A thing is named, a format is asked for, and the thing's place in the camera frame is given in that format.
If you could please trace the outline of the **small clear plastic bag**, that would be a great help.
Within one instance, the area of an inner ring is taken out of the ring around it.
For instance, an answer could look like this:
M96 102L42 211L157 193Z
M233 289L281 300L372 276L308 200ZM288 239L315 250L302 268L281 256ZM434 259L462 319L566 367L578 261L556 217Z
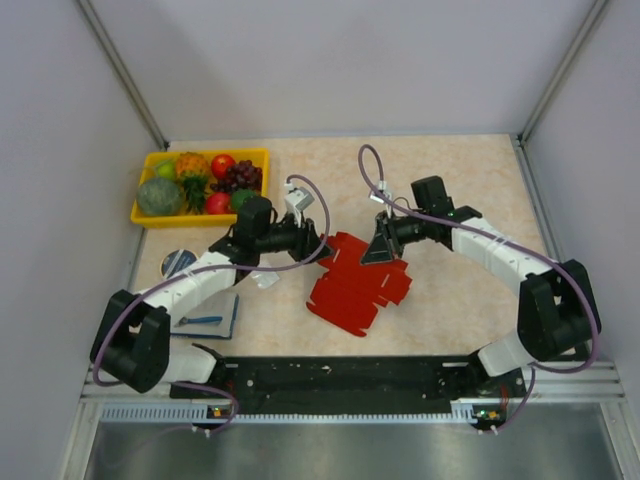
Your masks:
M275 272L254 271L250 274L250 278L259 289L268 289L280 280L280 276Z

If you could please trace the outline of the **red paper box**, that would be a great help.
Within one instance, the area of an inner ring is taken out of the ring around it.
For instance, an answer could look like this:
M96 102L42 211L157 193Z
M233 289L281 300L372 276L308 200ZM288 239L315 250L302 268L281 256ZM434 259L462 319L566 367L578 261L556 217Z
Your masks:
M363 265L367 244L346 232L328 238L334 250L319 262L325 268L316 281L306 306L308 310L356 337L364 337L381 307L400 304L407 296L412 279L403 260Z

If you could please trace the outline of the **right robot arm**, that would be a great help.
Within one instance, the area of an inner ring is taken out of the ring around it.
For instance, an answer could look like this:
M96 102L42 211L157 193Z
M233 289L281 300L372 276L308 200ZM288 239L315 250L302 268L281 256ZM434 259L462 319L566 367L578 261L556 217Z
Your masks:
M411 185L415 208L388 207L375 219L364 265L389 263L404 248L426 239L471 259L501 280L518 298L515 328L469 357L466 380L476 394L498 389L503 374L554 360L601 331L586 268L559 263L502 236L469 207L455 207L439 176Z

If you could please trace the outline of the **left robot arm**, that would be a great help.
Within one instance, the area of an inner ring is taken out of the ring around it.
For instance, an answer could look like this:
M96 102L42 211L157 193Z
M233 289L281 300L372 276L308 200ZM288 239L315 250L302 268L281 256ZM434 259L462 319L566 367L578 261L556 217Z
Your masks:
M190 267L141 293L113 294L90 353L94 383L103 385L99 374L106 372L113 384L139 393L163 382L189 382L205 396L220 394L227 382L220 356L201 345L173 345L172 328L212 296L263 271L264 254L287 252L295 267L329 256L328 237L304 215L315 198L304 188L291 190L286 212L275 222L271 201L252 196L226 235Z

